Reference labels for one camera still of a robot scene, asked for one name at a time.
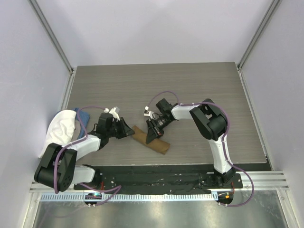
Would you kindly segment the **brown cloth napkin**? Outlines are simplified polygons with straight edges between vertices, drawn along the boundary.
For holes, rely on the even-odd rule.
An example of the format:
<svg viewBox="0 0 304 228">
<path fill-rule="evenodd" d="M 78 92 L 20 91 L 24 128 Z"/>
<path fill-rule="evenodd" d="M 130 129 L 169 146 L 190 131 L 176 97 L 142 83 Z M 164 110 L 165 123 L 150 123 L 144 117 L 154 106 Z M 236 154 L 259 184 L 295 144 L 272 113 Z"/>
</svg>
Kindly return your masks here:
<svg viewBox="0 0 304 228">
<path fill-rule="evenodd" d="M 133 139 L 135 139 L 137 142 L 141 143 L 142 145 L 152 149 L 153 151 L 161 154 L 166 154 L 167 151 L 170 148 L 170 144 L 162 141 L 161 139 L 155 139 L 151 143 L 147 144 L 147 134 L 143 132 L 140 128 L 138 128 L 136 125 L 132 127 L 134 134 L 132 135 Z"/>
</svg>

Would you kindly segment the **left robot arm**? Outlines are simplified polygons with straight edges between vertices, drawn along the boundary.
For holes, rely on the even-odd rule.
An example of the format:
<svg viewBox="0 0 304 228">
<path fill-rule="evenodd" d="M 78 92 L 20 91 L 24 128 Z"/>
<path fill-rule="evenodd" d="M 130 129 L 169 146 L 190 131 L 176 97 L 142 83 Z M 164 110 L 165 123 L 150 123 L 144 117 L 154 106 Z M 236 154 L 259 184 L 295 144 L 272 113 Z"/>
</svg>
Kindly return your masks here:
<svg viewBox="0 0 304 228">
<path fill-rule="evenodd" d="M 53 188 L 55 193 L 64 192 L 72 184 L 85 183 L 95 190 L 101 184 L 101 177 L 89 165 L 77 166 L 76 162 L 85 155 L 104 148 L 110 138 L 122 139 L 134 134 L 125 120 L 118 115 L 102 113 L 94 129 L 83 138 L 66 146 L 51 143 L 34 174 L 34 181 Z"/>
</svg>

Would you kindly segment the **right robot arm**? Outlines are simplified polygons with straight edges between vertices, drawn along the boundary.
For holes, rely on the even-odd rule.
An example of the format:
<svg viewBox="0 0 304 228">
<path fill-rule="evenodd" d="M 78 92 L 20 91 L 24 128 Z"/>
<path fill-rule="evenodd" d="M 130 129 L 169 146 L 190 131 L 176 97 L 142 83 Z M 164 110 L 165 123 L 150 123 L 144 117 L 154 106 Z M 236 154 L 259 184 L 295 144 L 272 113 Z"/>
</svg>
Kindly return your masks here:
<svg viewBox="0 0 304 228">
<path fill-rule="evenodd" d="M 228 130 L 228 118 L 224 112 L 214 104 L 211 99 L 201 103 L 192 104 L 170 104 L 162 99 L 156 104 L 161 112 L 158 117 L 146 106 L 144 116 L 148 133 L 146 144 L 161 138 L 164 135 L 164 128 L 174 121 L 192 119 L 200 134 L 209 142 L 214 160 L 214 182 L 217 186 L 224 188 L 228 186 L 236 171 L 228 154 L 226 131 Z"/>
</svg>

